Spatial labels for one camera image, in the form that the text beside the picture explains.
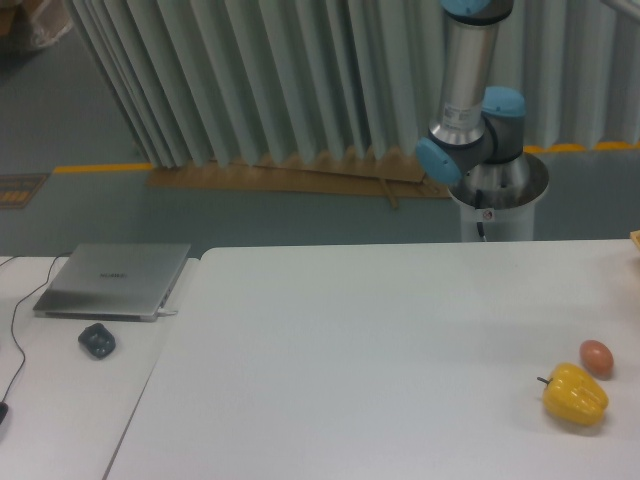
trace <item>white pleated curtain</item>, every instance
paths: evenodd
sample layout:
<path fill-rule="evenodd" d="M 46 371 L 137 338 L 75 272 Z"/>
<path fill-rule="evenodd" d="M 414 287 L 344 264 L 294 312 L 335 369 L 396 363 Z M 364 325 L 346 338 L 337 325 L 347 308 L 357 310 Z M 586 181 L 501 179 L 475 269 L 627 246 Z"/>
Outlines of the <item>white pleated curtain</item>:
<path fill-rule="evenodd" d="M 155 165 L 354 146 L 411 154 L 439 101 L 437 0 L 68 0 Z M 526 143 L 640 136 L 640 26 L 598 0 L 516 0 L 490 84 L 521 90 Z"/>

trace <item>blue joint cap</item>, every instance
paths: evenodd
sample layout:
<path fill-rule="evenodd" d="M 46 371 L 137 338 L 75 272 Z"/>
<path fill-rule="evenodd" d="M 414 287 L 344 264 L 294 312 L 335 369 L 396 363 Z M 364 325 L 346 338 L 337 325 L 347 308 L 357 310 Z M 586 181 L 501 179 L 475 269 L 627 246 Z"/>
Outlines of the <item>blue joint cap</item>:
<path fill-rule="evenodd" d="M 416 157 L 427 175 L 437 182 L 450 185 L 462 178 L 460 169 L 447 152 L 427 138 L 418 141 Z"/>
<path fill-rule="evenodd" d="M 491 0 L 440 0 L 440 5 L 451 15 L 466 17 L 482 11 Z"/>
<path fill-rule="evenodd" d="M 487 115 L 503 118 L 524 117 L 527 113 L 522 94 L 507 87 L 487 87 L 482 111 Z"/>

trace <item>yellow floor stripe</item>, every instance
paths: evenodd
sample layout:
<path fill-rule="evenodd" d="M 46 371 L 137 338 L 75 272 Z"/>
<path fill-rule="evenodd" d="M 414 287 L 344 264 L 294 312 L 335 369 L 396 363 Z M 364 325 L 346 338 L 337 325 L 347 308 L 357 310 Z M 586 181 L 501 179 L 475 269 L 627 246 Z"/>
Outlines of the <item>yellow floor stripe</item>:
<path fill-rule="evenodd" d="M 631 145 L 625 142 L 600 142 L 593 150 L 638 150 L 640 143 Z M 587 149 L 576 143 L 560 143 L 549 148 L 542 148 L 536 145 L 524 147 L 526 153 L 558 153 L 558 152 L 586 152 Z M 141 170 L 153 170 L 150 163 L 121 163 L 115 165 L 71 165 L 56 167 L 53 173 L 99 173 L 99 172 L 133 172 Z"/>
<path fill-rule="evenodd" d="M 72 165 L 56 167 L 53 173 L 97 173 L 97 172 L 131 172 L 136 170 L 152 170 L 150 163 L 121 163 L 114 165 Z"/>

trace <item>cable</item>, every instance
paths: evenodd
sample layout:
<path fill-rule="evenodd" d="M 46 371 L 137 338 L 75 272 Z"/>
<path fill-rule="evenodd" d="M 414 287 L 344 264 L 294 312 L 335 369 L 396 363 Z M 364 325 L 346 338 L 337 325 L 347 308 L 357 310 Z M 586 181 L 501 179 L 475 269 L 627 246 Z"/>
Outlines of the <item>cable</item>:
<path fill-rule="evenodd" d="M 3 266 L 3 265 L 6 265 L 11 260 L 15 260 L 16 258 L 21 258 L 21 257 L 22 257 L 22 255 L 16 255 L 15 257 L 11 257 L 9 260 L 5 260 L 4 262 L 0 263 L 0 267 Z"/>
<path fill-rule="evenodd" d="M 478 210 L 480 209 L 480 205 L 482 204 L 482 198 L 483 198 L 483 193 L 482 190 L 478 189 L 476 190 L 476 199 L 475 199 L 475 205 L 474 208 L 476 209 L 476 212 L 478 212 Z M 476 228 L 478 229 L 478 236 L 482 239 L 483 242 L 487 241 L 487 236 L 485 235 L 484 232 L 484 223 L 481 221 L 476 222 Z"/>
<path fill-rule="evenodd" d="M 9 383 L 9 386 L 7 387 L 7 390 L 4 392 L 4 397 L 2 397 L 2 403 L 5 403 L 5 401 L 7 400 L 7 396 L 9 395 L 9 391 L 11 390 L 11 387 L 13 385 L 13 382 L 15 382 L 16 378 L 18 377 L 18 374 L 22 371 L 22 368 L 24 367 L 24 364 L 27 362 L 27 355 L 24 353 L 24 350 L 22 349 L 22 347 L 20 346 L 20 344 L 18 343 L 18 339 L 16 338 L 16 334 L 13 331 L 13 326 L 16 323 L 16 313 L 18 311 L 18 307 L 22 304 L 22 302 L 24 302 L 25 300 L 27 300 L 29 297 L 31 297 L 31 295 L 33 295 L 34 293 L 36 293 L 38 290 L 40 290 L 42 287 L 46 286 L 49 283 L 49 279 L 51 278 L 51 272 L 53 271 L 53 266 L 56 264 L 56 261 L 63 257 L 66 254 L 62 254 L 62 255 L 58 255 L 56 258 L 53 259 L 53 262 L 51 262 L 51 266 L 49 267 L 49 273 L 47 273 L 47 281 L 44 282 L 42 285 L 40 285 L 38 288 L 36 288 L 35 290 L 33 290 L 31 293 L 29 293 L 28 295 L 22 297 L 18 303 L 16 303 L 15 308 L 13 309 L 13 316 L 11 317 L 11 337 L 13 338 L 13 343 L 16 344 L 16 347 L 18 347 L 18 350 L 20 350 L 20 353 L 22 354 L 22 362 L 20 363 L 20 366 L 18 367 L 18 370 L 16 370 L 16 373 L 13 375 L 13 378 L 11 379 L 11 382 Z M 3 262 L 2 264 L 0 264 L 0 267 L 2 265 L 4 265 L 5 263 L 10 262 L 11 260 L 13 260 L 14 258 L 18 258 L 18 257 L 13 257 L 10 258 L 9 260 Z"/>

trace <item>laptop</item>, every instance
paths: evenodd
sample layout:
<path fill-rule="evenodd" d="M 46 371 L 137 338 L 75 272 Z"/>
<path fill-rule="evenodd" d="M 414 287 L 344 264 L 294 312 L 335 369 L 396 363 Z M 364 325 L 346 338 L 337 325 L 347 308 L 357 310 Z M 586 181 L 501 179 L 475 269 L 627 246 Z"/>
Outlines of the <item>laptop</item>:
<path fill-rule="evenodd" d="M 187 244 L 82 244 L 33 307 L 38 316 L 153 321 L 187 261 Z"/>

